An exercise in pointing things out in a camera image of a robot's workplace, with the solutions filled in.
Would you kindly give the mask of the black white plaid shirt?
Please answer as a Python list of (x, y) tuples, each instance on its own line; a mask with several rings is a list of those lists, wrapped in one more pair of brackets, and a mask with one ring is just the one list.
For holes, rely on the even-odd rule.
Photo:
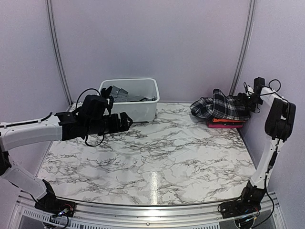
[(237, 101), (236, 96), (226, 96), (220, 89), (213, 90), (212, 97), (201, 97), (190, 105), (191, 114), (201, 119), (226, 119), (247, 121), (250, 112)]

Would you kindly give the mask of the orange t-shirt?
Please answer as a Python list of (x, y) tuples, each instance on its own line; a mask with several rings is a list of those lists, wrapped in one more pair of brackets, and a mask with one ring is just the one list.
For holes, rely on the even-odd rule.
[(243, 123), (244, 121), (236, 121), (236, 120), (229, 120), (229, 119), (216, 119), (216, 118), (213, 118), (212, 121), (214, 123), (217, 123), (217, 122), (221, 122), (221, 123)]

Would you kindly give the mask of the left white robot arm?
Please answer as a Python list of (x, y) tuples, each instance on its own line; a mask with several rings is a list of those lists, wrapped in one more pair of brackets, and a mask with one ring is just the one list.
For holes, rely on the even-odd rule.
[(10, 160), (11, 149), (47, 141), (88, 140), (90, 135), (105, 136), (128, 131), (133, 120), (125, 113), (112, 113), (112, 88), (103, 88), (85, 97), (72, 112), (50, 113), (42, 119), (0, 125), (0, 177), (31, 194), (37, 205), (49, 212), (60, 209), (51, 185), (36, 178)]

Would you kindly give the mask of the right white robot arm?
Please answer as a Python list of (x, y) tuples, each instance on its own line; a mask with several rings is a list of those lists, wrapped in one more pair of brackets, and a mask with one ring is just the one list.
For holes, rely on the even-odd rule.
[(296, 113), (296, 105), (278, 94), (278, 91), (265, 84), (265, 79), (257, 77), (254, 86), (244, 84), (246, 93), (238, 98), (251, 111), (258, 105), (270, 106), (265, 121), (264, 131), (267, 139), (263, 154), (256, 171), (247, 182), (240, 199), (236, 203), (236, 210), (245, 214), (254, 206), (258, 207), (267, 193), (267, 186), (278, 154), (284, 143), (290, 137)]

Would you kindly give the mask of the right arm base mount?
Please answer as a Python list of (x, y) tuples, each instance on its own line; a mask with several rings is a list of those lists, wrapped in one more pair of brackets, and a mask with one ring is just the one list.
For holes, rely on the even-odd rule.
[(222, 214), (224, 219), (255, 212), (258, 213), (261, 210), (260, 203), (265, 194), (265, 188), (261, 189), (257, 186), (252, 186), (251, 182), (248, 181), (239, 197), (221, 203), (217, 210)]

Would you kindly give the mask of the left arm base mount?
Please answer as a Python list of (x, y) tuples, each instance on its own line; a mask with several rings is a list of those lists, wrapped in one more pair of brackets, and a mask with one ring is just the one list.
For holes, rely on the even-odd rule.
[(59, 214), (61, 211), (67, 209), (68, 212), (65, 215), (73, 217), (76, 203), (57, 198), (50, 183), (44, 179), (42, 181), (46, 186), (46, 195), (41, 199), (35, 200), (35, 208), (53, 214)]

